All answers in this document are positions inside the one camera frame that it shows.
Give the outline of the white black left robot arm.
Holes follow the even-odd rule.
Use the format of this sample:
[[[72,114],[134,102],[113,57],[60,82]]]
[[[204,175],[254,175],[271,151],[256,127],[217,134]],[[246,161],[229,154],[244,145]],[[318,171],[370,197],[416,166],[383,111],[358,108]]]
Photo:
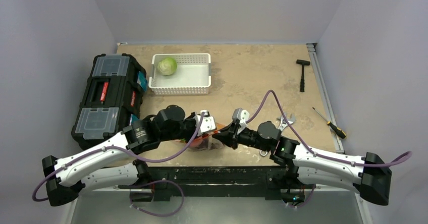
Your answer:
[[[95,182],[94,172],[126,156],[139,158],[140,154],[158,148],[161,142],[186,140],[186,148],[196,137],[216,128],[216,123],[206,110],[186,117],[177,105],[169,105],[153,117],[147,117],[125,127],[106,141],[78,154],[56,158],[52,155],[42,160],[47,197],[33,201],[48,201],[51,206],[61,206],[75,200],[88,184]]]

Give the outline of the pink peach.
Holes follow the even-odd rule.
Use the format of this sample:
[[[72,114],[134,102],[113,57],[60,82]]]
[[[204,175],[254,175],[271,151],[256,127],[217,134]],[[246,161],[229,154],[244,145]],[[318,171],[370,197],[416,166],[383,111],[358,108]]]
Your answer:
[[[190,145],[189,148],[192,149],[206,149],[209,141],[205,139],[195,139]]]

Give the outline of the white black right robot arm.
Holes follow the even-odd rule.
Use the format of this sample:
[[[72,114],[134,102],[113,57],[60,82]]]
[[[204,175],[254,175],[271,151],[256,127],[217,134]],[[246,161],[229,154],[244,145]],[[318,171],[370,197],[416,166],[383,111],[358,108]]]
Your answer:
[[[352,156],[306,148],[297,140],[282,136],[282,131],[270,121],[260,124],[257,130],[240,130],[238,123],[230,123],[213,138],[232,149],[242,144],[268,152],[269,158],[285,169],[282,177],[271,179],[286,189],[333,186],[355,192],[372,204],[389,204],[392,171],[383,167],[384,162],[374,153]]]

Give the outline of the clear zip top bag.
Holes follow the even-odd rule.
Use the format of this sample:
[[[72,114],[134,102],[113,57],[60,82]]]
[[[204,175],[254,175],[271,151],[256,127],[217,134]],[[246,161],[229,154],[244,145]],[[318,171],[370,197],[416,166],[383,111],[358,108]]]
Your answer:
[[[185,129],[188,130],[188,132],[190,130],[188,136],[191,137],[196,128],[195,123],[186,123],[185,126],[186,126]],[[225,127],[225,125],[216,123],[216,127]],[[224,148],[225,145],[221,141],[212,137],[212,135],[215,135],[217,133],[219,133],[219,130],[212,131],[209,133],[204,133],[203,135],[197,136],[187,149],[191,151],[208,151],[208,150]],[[177,143],[181,143],[183,145],[187,144],[186,138],[176,139],[173,141]]]

